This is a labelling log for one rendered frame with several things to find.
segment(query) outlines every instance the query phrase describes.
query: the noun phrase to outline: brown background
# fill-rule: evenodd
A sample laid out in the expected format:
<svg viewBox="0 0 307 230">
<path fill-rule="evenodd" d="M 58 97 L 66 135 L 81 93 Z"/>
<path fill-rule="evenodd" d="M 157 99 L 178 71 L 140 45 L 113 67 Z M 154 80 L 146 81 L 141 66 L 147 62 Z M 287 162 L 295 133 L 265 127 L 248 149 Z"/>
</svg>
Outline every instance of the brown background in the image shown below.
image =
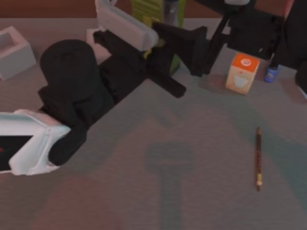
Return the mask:
<svg viewBox="0 0 307 230">
<path fill-rule="evenodd" d="M 283 14 L 287 0 L 258 0 L 257 8 Z M 117 6 L 131 11 L 130 0 L 118 0 Z M 94 0 L 0 0 L 0 18 L 94 18 Z M 219 17 L 218 14 L 187 0 L 187 18 Z"/>
</svg>

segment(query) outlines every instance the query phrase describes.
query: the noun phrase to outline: green box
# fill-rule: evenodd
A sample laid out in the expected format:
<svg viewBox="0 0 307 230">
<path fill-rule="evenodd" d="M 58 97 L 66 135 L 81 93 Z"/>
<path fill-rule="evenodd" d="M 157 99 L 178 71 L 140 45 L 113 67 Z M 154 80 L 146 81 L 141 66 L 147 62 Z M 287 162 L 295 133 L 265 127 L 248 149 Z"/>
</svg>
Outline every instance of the green box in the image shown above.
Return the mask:
<svg viewBox="0 0 307 230">
<path fill-rule="evenodd" d="M 131 0 L 132 16 L 147 26 L 152 22 L 162 22 L 182 28 L 186 0 Z M 171 65 L 173 75 L 180 67 L 177 55 Z"/>
</svg>

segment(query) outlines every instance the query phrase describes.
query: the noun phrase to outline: blue bottle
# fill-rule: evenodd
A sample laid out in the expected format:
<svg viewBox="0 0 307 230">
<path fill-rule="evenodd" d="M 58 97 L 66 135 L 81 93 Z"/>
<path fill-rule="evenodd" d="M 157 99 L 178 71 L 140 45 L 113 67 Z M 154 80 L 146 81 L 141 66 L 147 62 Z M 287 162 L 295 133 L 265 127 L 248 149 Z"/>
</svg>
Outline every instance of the blue bottle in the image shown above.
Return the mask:
<svg viewBox="0 0 307 230">
<path fill-rule="evenodd" d="M 264 76 L 264 81 L 267 82 L 267 83 L 272 83 L 275 80 L 278 72 L 279 72 L 279 65 L 278 66 L 270 66 L 268 68 L 266 75 Z"/>
</svg>

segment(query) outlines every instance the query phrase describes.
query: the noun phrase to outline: pencil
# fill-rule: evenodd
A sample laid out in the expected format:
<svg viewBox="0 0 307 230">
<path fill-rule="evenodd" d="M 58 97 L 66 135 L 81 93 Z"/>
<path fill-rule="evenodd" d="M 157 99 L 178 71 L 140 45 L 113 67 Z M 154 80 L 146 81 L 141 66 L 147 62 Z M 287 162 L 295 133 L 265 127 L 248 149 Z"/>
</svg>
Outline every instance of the pencil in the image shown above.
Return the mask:
<svg viewBox="0 0 307 230">
<path fill-rule="evenodd" d="M 260 192 L 262 186 L 262 176 L 261 176 L 261 129 L 260 127 L 256 130 L 256 185 L 257 191 Z"/>
</svg>

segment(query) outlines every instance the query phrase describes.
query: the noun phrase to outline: orange lid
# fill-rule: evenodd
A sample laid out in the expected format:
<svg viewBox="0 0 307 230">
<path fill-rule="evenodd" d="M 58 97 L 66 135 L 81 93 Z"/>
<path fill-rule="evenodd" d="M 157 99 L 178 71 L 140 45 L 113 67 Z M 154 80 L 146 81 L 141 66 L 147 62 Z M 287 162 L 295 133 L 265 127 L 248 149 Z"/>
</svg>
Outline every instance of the orange lid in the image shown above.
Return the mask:
<svg viewBox="0 0 307 230">
<path fill-rule="evenodd" d="M 246 54 L 238 53 L 235 56 L 232 65 L 240 69 L 247 70 L 249 72 L 255 72 L 258 68 L 259 63 L 260 60 L 257 58 Z"/>
</svg>

